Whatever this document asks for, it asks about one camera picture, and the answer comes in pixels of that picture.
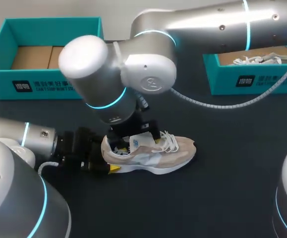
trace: shoe tongue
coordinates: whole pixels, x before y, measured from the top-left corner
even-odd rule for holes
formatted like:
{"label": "shoe tongue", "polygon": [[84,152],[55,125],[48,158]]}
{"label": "shoe tongue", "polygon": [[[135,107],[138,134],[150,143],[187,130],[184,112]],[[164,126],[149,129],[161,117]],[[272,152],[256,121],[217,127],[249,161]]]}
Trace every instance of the shoe tongue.
{"label": "shoe tongue", "polygon": [[150,132],[145,132],[138,135],[133,135],[129,140],[130,144],[130,153],[137,150],[140,146],[147,146],[155,148],[157,145],[153,139],[153,136]]}

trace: beige sneaker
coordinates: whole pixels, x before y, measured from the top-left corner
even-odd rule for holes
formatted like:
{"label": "beige sneaker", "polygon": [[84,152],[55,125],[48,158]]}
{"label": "beige sneaker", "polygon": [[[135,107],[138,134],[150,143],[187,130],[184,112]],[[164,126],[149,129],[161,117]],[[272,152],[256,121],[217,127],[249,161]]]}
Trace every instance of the beige sneaker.
{"label": "beige sneaker", "polygon": [[101,151],[108,164],[120,167],[117,173],[126,173],[133,170],[148,170],[154,174],[162,175],[175,171],[194,157],[196,147],[194,141],[161,132],[161,139],[155,143],[149,132],[131,136],[128,154],[112,151],[105,136]]}

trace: shoe sole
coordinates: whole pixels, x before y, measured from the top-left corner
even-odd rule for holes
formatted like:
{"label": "shoe sole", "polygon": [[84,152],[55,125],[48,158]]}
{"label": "shoe sole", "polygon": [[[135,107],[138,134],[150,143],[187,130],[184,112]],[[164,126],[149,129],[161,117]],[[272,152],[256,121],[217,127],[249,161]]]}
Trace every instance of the shoe sole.
{"label": "shoe sole", "polygon": [[164,175],[164,174],[168,174],[168,173],[171,173],[175,170],[182,168],[184,165],[188,164],[192,159],[193,157],[180,165],[176,165],[171,168],[163,168],[163,169],[144,166],[144,165],[116,165],[120,167],[120,170],[118,170],[115,173],[128,173],[134,170],[147,170],[147,171],[154,173],[155,175]]}

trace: black tabletop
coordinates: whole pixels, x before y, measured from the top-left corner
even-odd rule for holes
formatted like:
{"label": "black tabletop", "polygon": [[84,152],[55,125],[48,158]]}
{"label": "black tabletop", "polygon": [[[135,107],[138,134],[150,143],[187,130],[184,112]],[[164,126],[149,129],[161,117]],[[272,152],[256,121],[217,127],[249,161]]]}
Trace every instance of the black tabletop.
{"label": "black tabletop", "polygon": [[[210,95],[202,58],[179,62],[175,89],[220,105],[253,96]],[[192,105],[171,93],[146,97],[161,130],[192,138],[197,160],[171,174],[146,171],[94,178],[46,168],[66,199],[72,238],[275,238],[275,189],[287,154],[287,95],[237,110]],[[1,101],[0,117],[55,127],[59,133],[107,126],[80,100]]]}

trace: cardboard box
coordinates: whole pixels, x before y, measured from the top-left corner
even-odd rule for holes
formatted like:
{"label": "cardboard box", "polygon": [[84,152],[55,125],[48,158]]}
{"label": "cardboard box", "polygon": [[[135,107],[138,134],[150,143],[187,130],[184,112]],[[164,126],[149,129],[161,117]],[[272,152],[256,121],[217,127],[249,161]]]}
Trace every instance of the cardboard box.
{"label": "cardboard box", "polygon": [[[204,63],[212,95],[261,94],[286,72],[287,63],[230,65],[235,59],[264,56],[270,53],[287,55],[287,46],[269,47],[225,54],[204,55]],[[287,80],[274,93],[287,93]]]}
{"label": "cardboard box", "polygon": [[103,39],[100,17],[6,19],[0,30],[0,100],[80,99],[58,56],[83,35]]}

